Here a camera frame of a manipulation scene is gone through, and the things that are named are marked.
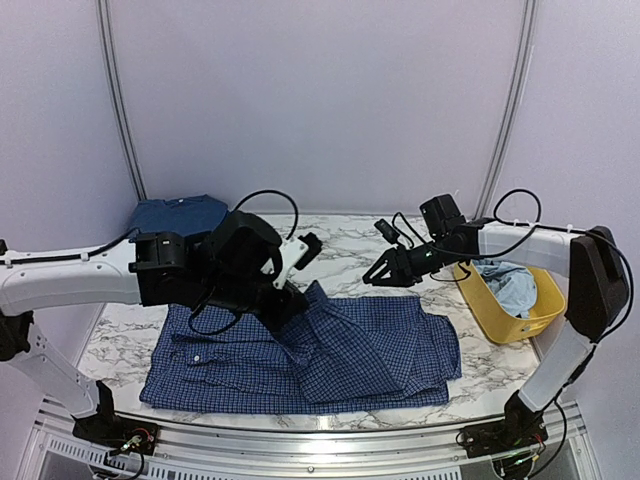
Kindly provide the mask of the blue plaid button shirt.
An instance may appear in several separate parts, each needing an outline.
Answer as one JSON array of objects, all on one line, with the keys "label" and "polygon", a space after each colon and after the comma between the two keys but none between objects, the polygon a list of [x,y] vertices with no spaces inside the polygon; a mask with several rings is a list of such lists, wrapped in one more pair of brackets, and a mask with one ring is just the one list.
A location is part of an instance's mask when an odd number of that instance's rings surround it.
[{"label": "blue plaid button shirt", "polygon": [[140,392],[154,409],[317,415],[443,405],[461,376],[455,329],[409,296],[332,298],[321,285],[280,332],[224,309],[169,308]]}]

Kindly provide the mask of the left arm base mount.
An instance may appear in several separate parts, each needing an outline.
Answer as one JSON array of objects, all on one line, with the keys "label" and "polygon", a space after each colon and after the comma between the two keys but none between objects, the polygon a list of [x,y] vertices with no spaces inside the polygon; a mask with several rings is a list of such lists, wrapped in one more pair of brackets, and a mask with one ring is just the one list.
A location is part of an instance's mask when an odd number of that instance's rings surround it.
[{"label": "left arm base mount", "polygon": [[72,433],[76,438],[106,446],[117,453],[135,451],[147,456],[154,452],[159,426],[129,418],[121,418],[118,424],[110,426],[89,426],[77,421]]}]

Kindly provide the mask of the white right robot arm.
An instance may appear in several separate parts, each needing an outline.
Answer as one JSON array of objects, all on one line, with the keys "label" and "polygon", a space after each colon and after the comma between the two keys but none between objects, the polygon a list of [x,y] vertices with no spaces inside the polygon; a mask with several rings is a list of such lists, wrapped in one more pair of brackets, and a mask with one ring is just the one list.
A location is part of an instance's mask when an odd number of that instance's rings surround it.
[{"label": "white right robot arm", "polygon": [[497,344],[531,338],[556,318],[564,319],[496,425],[496,440],[515,448],[581,375],[597,345],[628,317],[634,297],[631,267],[605,226],[560,227],[496,214],[468,220],[450,194],[432,198],[420,210],[429,236],[418,245],[401,244],[401,230],[376,222],[391,247],[365,273],[365,283],[409,287],[452,265],[481,329]]}]

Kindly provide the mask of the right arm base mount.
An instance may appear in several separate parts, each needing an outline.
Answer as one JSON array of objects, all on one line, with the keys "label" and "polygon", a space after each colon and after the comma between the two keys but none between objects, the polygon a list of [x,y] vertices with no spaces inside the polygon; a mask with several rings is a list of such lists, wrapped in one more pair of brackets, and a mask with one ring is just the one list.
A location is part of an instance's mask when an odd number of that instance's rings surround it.
[{"label": "right arm base mount", "polygon": [[466,451],[468,458],[477,458],[540,445],[547,439],[544,423],[534,425],[525,433],[513,433],[503,420],[499,420],[465,426],[455,441]]}]

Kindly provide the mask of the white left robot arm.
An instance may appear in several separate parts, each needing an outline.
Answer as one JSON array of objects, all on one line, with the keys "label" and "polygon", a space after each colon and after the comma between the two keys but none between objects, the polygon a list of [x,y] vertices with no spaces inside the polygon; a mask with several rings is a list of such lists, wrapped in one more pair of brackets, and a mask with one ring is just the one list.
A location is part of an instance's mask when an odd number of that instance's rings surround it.
[{"label": "white left robot arm", "polygon": [[116,414],[111,390],[84,376],[49,346],[34,323],[39,309],[93,303],[177,304],[197,317],[207,306],[252,314],[271,332],[308,307],[289,282],[321,251],[318,237],[282,238],[261,217],[232,211],[212,232],[123,237],[93,250],[40,256],[1,250],[1,359],[55,397],[74,420],[74,436],[116,445],[154,433]]}]

